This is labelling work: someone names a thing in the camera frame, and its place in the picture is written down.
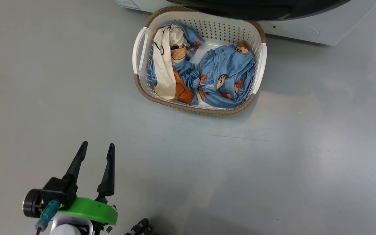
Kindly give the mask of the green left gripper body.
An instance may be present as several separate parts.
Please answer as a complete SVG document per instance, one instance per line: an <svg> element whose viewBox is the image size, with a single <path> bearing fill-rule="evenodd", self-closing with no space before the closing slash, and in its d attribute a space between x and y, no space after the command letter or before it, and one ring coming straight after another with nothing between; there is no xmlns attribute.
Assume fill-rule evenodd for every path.
<svg viewBox="0 0 376 235"><path fill-rule="evenodd" d="M67 210L59 210L57 213L57 225L89 225L93 221L115 226L117 219L118 213L114 207L83 197L77 197Z"/></svg>

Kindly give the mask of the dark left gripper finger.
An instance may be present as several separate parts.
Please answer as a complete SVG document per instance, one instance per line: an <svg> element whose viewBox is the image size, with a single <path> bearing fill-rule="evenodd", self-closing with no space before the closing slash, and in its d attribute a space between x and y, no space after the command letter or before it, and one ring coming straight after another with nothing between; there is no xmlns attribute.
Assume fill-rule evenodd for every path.
<svg viewBox="0 0 376 235"><path fill-rule="evenodd" d="M113 143L109 145L106 160L107 164L103 178L97 188L97 200L106 200L107 197L115 193L115 145Z"/></svg>
<svg viewBox="0 0 376 235"><path fill-rule="evenodd" d="M79 150L77 151L72 163L70 164L67 172L65 173L64 180L73 180L74 183L77 183L80 168L86 156L87 147L88 142L84 141L79 147Z"/></svg>

